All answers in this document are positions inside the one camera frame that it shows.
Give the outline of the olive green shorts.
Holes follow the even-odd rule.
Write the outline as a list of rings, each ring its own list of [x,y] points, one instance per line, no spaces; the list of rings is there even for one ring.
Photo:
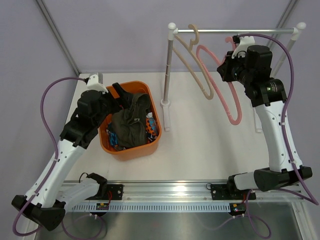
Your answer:
[[[130,149],[147,143],[146,116],[150,105],[147,93],[135,93],[129,108],[112,115],[110,131],[116,134],[118,145]]]

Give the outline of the pink plastic hanger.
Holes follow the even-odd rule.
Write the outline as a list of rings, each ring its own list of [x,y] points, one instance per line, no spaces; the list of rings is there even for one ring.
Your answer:
[[[223,60],[203,44],[199,44],[196,48],[196,57],[204,68],[205,73],[208,75],[209,81],[222,104],[228,121],[231,125],[237,126],[242,121],[243,112],[236,88],[232,82],[227,82],[225,87],[221,89],[221,84],[217,84],[215,78],[209,72],[209,68],[206,66],[204,60],[202,60],[202,52],[206,53],[218,67],[223,63]]]

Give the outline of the colourful patterned shorts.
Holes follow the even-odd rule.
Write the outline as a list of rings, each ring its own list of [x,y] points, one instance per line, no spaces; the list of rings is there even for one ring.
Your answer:
[[[158,129],[156,120],[153,117],[152,112],[148,112],[146,115],[146,125],[145,125],[145,133],[147,136],[147,143],[152,143],[158,138]],[[121,146],[119,144],[118,136],[116,133],[112,130],[112,123],[109,123],[106,129],[106,133],[108,136],[108,142],[111,145],[112,148],[114,148],[116,151],[122,151],[128,149],[125,146]]]

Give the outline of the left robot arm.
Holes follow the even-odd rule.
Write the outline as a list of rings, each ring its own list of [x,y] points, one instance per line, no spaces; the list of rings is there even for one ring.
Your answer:
[[[59,189],[73,165],[98,135],[107,116],[130,107],[133,94],[118,83],[112,86],[118,98],[107,90],[91,89],[81,94],[45,170],[26,194],[16,195],[11,202],[20,216],[52,231],[78,203],[89,198],[100,200],[108,195],[107,179],[96,173],[89,174],[64,193],[59,193]]]

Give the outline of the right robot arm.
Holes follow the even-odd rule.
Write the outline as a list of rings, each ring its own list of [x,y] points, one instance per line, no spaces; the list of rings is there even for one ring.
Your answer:
[[[239,53],[228,51],[217,68],[222,80],[239,82],[250,99],[262,126],[268,150],[268,167],[230,176],[226,192],[233,199],[246,190],[262,192],[291,186],[312,177],[312,169],[304,166],[294,151],[285,104],[284,84],[270,76],[273,54],[267,46],[251,45]]]

